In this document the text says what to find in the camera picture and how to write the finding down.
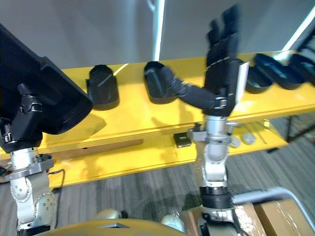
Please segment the metal joint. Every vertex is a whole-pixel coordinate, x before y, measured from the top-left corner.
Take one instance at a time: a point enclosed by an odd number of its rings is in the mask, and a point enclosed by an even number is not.
[[[33,175],[39,172],[43,172],[49,168],[52,168],[53,166],[54,166],[54,163],[52,159],[48,159],[41,162],[34,162],[34,163],[29,164],[29,166],[25,168],[13,171],[11,174],[5,176],[5,180],[10,181],[10,180],[26,177],[29,175]]]
[[[210,144],[228,144],[229,140],[230,140],[230,138],[228,135],[221,135],[221,136],[210,135],[208,138],[208,143],[210,143]]]

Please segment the brown cardboard box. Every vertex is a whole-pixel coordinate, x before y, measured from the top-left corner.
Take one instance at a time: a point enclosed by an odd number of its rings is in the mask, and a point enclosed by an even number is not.
[[[294,200],[281,200],[254,206],[267,236],[314,236]]]
[[[245,205],[236,206],[235,211],[239,218],[241,227],[245,232],[247,232],[250,236],[266,236],[264,228],[260,223],[260,220],[252,204],[248,203]],[[181,219],[185,223],[188,235],[199,236],[198,219],[200,217],[201,210],[199,207],[182,212]]]

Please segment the yellow shelf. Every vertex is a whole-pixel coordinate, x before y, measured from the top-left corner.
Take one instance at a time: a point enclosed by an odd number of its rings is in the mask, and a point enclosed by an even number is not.
[[[273,126],[268,130],[259,124],[249,123],[248,127],[256,136],[256,142],[253,145],[241,143],[241,146],[238,148],[230,148],[231,156],[287,145],[287,142],[282,139]],[[267,141],[267,144],[258,136],[257,130]],[[240,137],[244,132],[248,132],[245,127],[237,127],[234,135]],[[64,184],[70,185],[191,163],[195,158],[196,150],[194,144],[190,147],[176,148],[172,135],[162,135],[146,138],[140,145],[108,152],[71,159],[54,158],[55,166],[50,171],[64,168],[66,172]],[[49,177],[51,188],[60,185],[62,174],[49,175]]]
[[[248,61],[255,54],[240,54]],[[175,59],[162,61],[186,82],[202,86],[205,58]],[[195,122],[202,121],[199,109],[184,104],[179,99],[156,105],[149,101],[144,83],[143,68],[146,63],[127,65],[117,74],[120,104],[109,111],[91,111],[77,126],[60,135],[43,134],[40,153],[52,153],[77,148],[156,137],[184,132]],[[116,71],[121,65],[110,66]],[[65,69],[79,87],[86,91],[85,80],[92,67]],[[261,94],[245,92],[230,120],[250,122],[262,118],[275,118],[315,110],[315,88],[305,83],[295,90],[285,90],[273,85]],[[1,151],[1,158],[9,156]]]

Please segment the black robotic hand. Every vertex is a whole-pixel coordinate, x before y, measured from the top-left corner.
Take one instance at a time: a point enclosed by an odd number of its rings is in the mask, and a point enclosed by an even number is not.
[[[226,98],[226,106],[205,109],[203,113],[228,117],[235,106],[239,61],[236,59],[238,46],[238,7],[234,5],[222,14],[224,30],[220,32],[216,20],[211,22],[207,34],[210,50],[207,54],[207,72],[204,88]]]
[[[220,33],[216,20],[207,34],[210,50],[207,54],[207,72],[203,88],[186,84],[169,67],[161,69],[167,84],[184,102],[200,108],[204,114],[228,117],[235,106],[239,62],[237,51],[237,6],[222,14],[224,31]]]

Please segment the white wall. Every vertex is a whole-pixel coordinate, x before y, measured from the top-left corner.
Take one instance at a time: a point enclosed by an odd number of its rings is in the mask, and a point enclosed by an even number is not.
[[[236,0],[166,0],[161,59],[203,56],[208,23]],[[240,52],[280,50],[314,0],[240,1]],[[0,0],[0,22],[61,68],[149,61],[146,0]]]

